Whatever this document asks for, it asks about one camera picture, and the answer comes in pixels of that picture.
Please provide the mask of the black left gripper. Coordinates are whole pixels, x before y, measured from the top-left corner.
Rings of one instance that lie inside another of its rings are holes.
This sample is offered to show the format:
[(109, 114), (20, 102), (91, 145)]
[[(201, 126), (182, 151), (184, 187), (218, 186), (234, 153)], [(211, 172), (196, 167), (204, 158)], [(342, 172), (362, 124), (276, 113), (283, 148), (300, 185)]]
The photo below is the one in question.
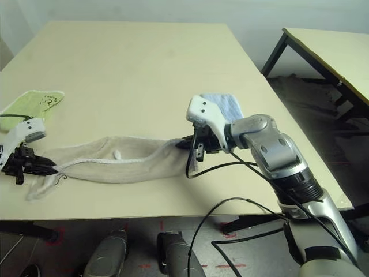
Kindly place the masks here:
[(7, 162), (1, 169), (5, 175), (12, 176), (16, 184), (24, 183), (24, 173), (32, 175), (53, 175), (58, 171), (52, 167), (56, 164), (49, 158), (36, 157), (32, 148), (23, 145), (11, 153)]

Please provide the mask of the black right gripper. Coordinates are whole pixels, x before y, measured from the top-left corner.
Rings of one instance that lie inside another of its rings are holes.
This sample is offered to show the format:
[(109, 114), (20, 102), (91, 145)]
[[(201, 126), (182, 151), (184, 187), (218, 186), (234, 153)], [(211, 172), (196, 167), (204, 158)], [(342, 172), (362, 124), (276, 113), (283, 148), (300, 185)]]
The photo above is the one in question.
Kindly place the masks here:
[(195, 127), (193, 136), (182, 137), (177, 143), (179, 149), (192, 149), (197, 162), (204, 160), (205, 154), (216, 154), (227, 150), (213, 130), (208, 127)]

